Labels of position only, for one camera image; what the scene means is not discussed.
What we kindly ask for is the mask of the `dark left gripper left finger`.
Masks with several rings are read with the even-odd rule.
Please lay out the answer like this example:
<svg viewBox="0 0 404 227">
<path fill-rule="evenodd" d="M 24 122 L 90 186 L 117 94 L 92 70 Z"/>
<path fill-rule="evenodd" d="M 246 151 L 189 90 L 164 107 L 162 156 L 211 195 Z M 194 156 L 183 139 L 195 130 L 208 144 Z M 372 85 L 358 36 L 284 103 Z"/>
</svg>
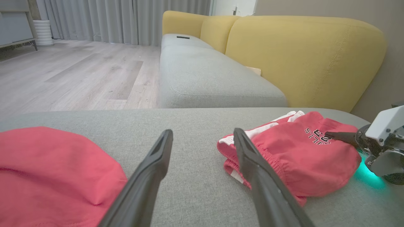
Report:
<svg viewBox="0 0 404 227">
<path fill-rule="evenodd" d="M 98 226 L 150 226 L 159 186 L 169 168 L 172 145 L 173 131 L 164 130 Z"/>
</svg>

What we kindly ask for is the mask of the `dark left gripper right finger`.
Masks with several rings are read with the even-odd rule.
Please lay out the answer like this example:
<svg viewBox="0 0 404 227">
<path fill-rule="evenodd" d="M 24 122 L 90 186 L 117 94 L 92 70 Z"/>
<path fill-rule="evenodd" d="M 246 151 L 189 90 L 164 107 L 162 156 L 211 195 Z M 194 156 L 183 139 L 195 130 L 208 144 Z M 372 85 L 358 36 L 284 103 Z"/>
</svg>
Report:
<svg viewBox="0 0 404 227">
<path fill-rule="evenodd" d="M 234 129 L 239 168 L 251 184 L 261 227 L 313 227 L 314 223 L 241 128 Z"/>
</svg>

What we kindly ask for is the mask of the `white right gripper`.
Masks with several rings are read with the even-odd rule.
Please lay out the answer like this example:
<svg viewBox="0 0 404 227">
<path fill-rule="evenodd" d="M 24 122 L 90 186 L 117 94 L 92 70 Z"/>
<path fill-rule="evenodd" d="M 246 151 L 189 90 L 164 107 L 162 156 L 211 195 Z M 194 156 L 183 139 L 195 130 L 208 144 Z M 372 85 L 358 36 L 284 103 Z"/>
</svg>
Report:
<svg viewBox="0 0 404 227">
<path fill-rule="evenodd" d="M 403 105 L 380 112 L 357 133 L 328 131 L 325 136 L 350 144 L 366 156 L 378 157 L 384 151 L 403 156 Z"/>
</svg>

